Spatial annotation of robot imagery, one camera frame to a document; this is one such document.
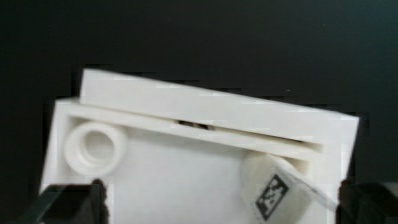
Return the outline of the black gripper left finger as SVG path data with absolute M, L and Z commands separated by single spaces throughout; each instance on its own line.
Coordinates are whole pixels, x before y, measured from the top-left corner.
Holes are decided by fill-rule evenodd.
M 51 184 L 23 213 L 23 224 L 108 224 L 106 188 L 89 184 Z

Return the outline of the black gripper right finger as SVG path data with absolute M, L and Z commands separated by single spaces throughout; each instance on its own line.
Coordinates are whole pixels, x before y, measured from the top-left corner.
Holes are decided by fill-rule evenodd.
M 341 182 L 336 224 L 398 224 L 398 182 Z

